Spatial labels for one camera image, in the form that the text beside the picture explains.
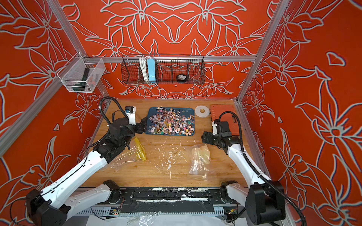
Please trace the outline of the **candy ziploc bag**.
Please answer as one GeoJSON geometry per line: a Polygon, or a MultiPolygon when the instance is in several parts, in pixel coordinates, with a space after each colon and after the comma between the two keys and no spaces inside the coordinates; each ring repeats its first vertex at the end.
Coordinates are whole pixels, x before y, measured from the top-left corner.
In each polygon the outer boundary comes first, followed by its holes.
{"type": "Polygon", "coordinates": [[[192,146],[189,174],[206,177],[211,172],[211,157],[207,145],[192,146]]]}
{"type": "Polygon", "coordinates": [[[138,138],[134,138],[130,143],[130,149],[124,150],[110,164],[109,168],[120,170],[129,163],[144,162],[147,160],[146,151],[138,138]]]}

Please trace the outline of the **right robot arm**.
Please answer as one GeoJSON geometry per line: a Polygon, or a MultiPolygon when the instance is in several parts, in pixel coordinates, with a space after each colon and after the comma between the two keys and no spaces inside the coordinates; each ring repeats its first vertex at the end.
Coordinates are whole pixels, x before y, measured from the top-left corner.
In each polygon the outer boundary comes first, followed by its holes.
{"type": "Polygon", "coordinates": [[[225,151],[243,175],[247,188],[235,181],[223,185],[226,200],[235,200],[246,212],[247,222],[252,225],[277,223],[286,218],[284,197],[262,178],[270,180],[246,152],[238,136],[232,135],[226,121],[214,120],[213,130],[204,132],[204,144],[213,145],[225,151]]]}

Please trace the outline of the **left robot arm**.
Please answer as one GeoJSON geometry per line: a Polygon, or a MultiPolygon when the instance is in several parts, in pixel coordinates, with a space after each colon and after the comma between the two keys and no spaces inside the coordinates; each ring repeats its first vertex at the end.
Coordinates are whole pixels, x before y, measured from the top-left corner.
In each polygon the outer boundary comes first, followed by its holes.
{"type": "Polygon", "coordinates": [[[81,194],[73,193],[94,173],[106,167],[136,134],[147,130],[147,118],[131,124],[127,118],[109,123],[106,135],[95,144],[86,158],[51,185],[34,189],[25,198],[29,218],[36,226],[62,226],[75,214],[101,202],[117,203],[122,198],[120,187],[112,180],[81,194]]]}

